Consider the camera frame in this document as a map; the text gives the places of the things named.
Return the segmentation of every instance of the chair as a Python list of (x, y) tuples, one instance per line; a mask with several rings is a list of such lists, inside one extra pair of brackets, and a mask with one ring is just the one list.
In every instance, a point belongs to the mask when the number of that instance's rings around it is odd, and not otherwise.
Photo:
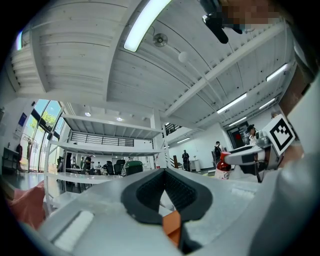
[(125, 160), (122, 160), (122, 159), (119, 159), (116, 161), (115, 165), (114, 165), (114, 174), (115, 175), (121, 175), (121, 171), (122, 171), (122, 168), (124, 167), (126, 161)]
[(136, 173), (141, 173), (144, 170), (144, 165), (141, 161), (128, 161), (123, 166), (122, 176), (128, 176)]
[(114, 175), (114, 167), (112, 166), (111, 161), (106, 162), (106, 171), (108, 172), (109, 175)]

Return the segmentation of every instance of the ceiling light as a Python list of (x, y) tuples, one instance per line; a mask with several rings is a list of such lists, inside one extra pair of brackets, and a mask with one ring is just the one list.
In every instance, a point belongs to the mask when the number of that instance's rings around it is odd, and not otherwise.
[(15, 46), (16, 46), (17, 51), (21, 50), (21, 48), (22, 48), (22, 31), (16, 37)]
[(284, 64), (283, 66), (281, 66), (280, 68), (278, 68), (276, 71), (274, 71), (271, 75), (268, 75), (266, 77), (266, 81), (270, 81), (272, 78), (274, 78), (276, 75), (279, 75), (281, 72), (285, 71), (288, 67), (288, 64)]
[(189, 139), (190, 139), (190, 137), (185, 138), (185, 139), (183, 139), (183, 140), (180, 140), (180, 141), (178, 141), (177, 143), (181, 143), (181, 142), (184, 142), (184, 141), (189, 140)]
[(266, 104), (259, 107), (259, 109), (263, 109), (265, 106), (269, 105), (271, 102), (274, 102), (275, 100), (276, 100), (276, 98), (273, 98), (272, 100), (268, 101)]
[(133, 24), (123, 47), (135, 52), (152, 23), (170, 2), (171, 0), (150, 0)]
[(235, 124), (237, 124), (237, 123), (239, 123), (239, 122), (241, 122), (241, 121), (243, 121), (243, 120), (245, 120), (246, 118), (247, 118), (247, 117), (245, 116), (244, 118), (241, 118), (240, 120), (233, 122), (232, 124), (229, 125), (229, 127), (230, 127), (230, 126), (233, 126), (233, 125), (235, 125)]
[(220, 114), (221, 112), (227, 110), (228, 108), (230, 108), (234, 104), (237, 104), (239, 101), (243, 100), (245, 97), (247, 97), (247, 93), (242, 94), (240, 97), (236, 98), (234, 101), (230, 102), (228, 105), (225, 105), (223, 108), (220, 108), (217, 111), (217, 113)]

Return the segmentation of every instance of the white wall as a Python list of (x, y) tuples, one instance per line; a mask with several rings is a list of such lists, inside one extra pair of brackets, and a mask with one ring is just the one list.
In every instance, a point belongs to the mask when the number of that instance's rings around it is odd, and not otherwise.
[(264, 112), (256, 115), (247, 120), (249, 125), (254, 125), (254, 128), (258, 131), (263, 129), (271, 121), (271, 113), (276, 112), (278, 114), (282, 113), (280, 106), (274, 105), (271, 108), (265, 110)]
[(214, 150), (216, 141), (219, 141), (222, 147), (231, 150), (229, 138), (224, 135), (224, 130), (220, 123), (216, 123), (207, 130), (195, 133), (190, 136), (189, 140), (182, 143), (171, 143), (169, 147), (170, 157), (176, 155), (177, 161), (182, 163), (182, 154), (184, 150), (189, 154), (190, 160), (194, 160), (194, 156), (200, 162), (200, 168), (212, 168), (213, 157), (211, 151)]
[(4, 70), (0, 73), (0, 108), (5, 107), (5, 114), (0, 124), (0, 157), (3, 156), (4, 147), (8, 147), (8, 143), (10, 143), (9, 149), (16, 150), (21, 137), (15, 136), (14, 132), (22, 113), (25, 113), (27, 118), (22, 128), (23, 131), (34, 108), (31, 106), (34, 101), (37, 102), (35, 99), (16, 97), (16, 92), (9, 81), (7, 73)]

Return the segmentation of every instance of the window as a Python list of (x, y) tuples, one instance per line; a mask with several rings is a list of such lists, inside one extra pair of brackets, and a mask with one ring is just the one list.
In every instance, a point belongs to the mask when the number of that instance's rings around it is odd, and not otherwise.
[(36, 103), (34, 109), (35, 111), (38, 112), (38, 114), (40, 116), (42, 116), (42, 112), (45, 110), (47, 104), (48, 104), (48, 101), (47, 99), (39, 99), (38, 102)]
[[(33, 170), (36, 172), (44, 171), (45, 158), (47, 153), (48, 139), (47, 136), (52, 130), (56, 118), (60, 112), (60, 105), (57, 101), (49, 101), (46, 99), (39, 99), (34, 107), (33, 112), (29, 116), (24, 127), (21, 146), (22, 146), (22, 160), (21, 167), (24, 170)], [(54, 131), (53, 141), (58, 141), (62, 128), (64, 126), (64, 119), (60, 118), (57, 122)], [(32, 148), (29, 160), (27, 159), (28, 142), (32, 142)], [(49, 157), (49, 171), (57, 169), (57, 158), (59, 150), (55, 150)]]

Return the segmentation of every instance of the white table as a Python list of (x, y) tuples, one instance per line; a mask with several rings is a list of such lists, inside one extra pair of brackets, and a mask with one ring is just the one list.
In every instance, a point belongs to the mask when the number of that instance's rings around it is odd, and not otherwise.
[(77, 174), (70, 172), (57, 172), (57, 173), (47, 173), (49, 178), (55, 180), (62, 180), (66, 182), (74, 183), (84, 183), (84, 184), (100, 184), (104, 182), (109, 182), (115, 179), (118, 179), (118, 175), (88, 175), (88, 174)]
[(200, 162), (199, 160), (191, 160), (190, 161), (190, 169), (195, 170), (196, 172), (200, 172)]

